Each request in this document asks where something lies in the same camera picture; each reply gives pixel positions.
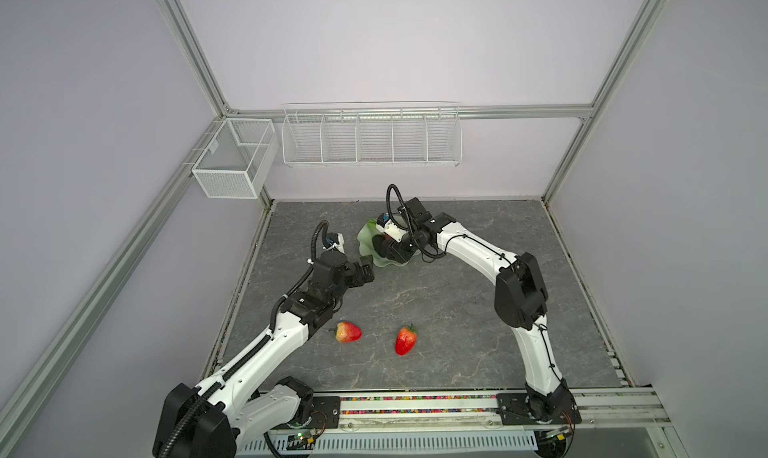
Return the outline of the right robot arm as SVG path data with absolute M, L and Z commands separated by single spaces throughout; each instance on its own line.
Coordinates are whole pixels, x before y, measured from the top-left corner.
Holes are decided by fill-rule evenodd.
M 432 260 L 452 255 L 494 285 L 494 310 L 514 333 L 525 371 L 522 414 L 538 423 L 581 421 L 576 400 L 552 350 L 547 323 L 548 291 L 536 257 L 497 247 L 447 213 L 433 215 L 417 198 L 369 220 L 360 243 L 374 262 L 406 264 L 416 253 Z

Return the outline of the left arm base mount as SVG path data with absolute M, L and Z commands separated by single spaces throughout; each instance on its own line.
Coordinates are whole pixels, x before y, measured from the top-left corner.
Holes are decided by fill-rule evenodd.
M 271 430 L 288 429 L 337 429 L 341 418 L 341 397 L 338 395 L 315 396 L 309 407 L 299 411 L 299 416 L 281 423 Z

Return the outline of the green scalloped fruit bowl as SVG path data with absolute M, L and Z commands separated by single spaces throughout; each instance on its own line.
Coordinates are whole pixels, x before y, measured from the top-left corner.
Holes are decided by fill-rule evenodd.
M 374 235 L 382 234 L 376 229 L 376 220 L 370 219 L 368 222 L 361 228 L 360 232 L 357 234 L 357 239 L 359 242 L 359 253 L 361 256 L 370 256 L 373 260 L 373 263 L 377 267 L 386 267 L 389 265 L 394 266 L 405 266 L 410 259 L 415 255 L 418 254 L 418 248 L 415 245 L 412 245 L 410 243 L 403 243 L 402 247 L 404 250 L 408 253 L 408 262 L 404 264 L 399 264 L 394 261 L 384 259 L 381 256 L 379 256 L 373 248 L 372 244 L 372 238 Z

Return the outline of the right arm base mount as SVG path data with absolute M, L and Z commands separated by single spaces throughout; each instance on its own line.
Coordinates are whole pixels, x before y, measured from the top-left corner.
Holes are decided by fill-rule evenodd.
M 497 414 L 503 425 L 577 425 L 582 417 L 570 392 L 542 396 L 526 392 L 498 393 Z

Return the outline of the red strawberry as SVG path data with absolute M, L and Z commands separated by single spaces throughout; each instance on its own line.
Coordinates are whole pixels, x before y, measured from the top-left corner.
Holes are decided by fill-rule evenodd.
M 407 355 L 418 342 L 418 333 L 413 325 L 402 327 L 396 337 L 395 352 L 399 356 Z

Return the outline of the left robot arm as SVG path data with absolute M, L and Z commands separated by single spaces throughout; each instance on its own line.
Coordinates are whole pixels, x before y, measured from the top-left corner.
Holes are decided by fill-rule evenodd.
M 350 288 L 372 282 L 373 260 L 351 261 L 338 249 L 312 259 L 275 303 L 268 326 L 231 361 L 194 386 L 179 384 L 163 403 L 155 457 L 233 457 L 282 424 L 303 424 L 314 391 L 287 377 L 265 394 L 260 385 L 340 308 Z

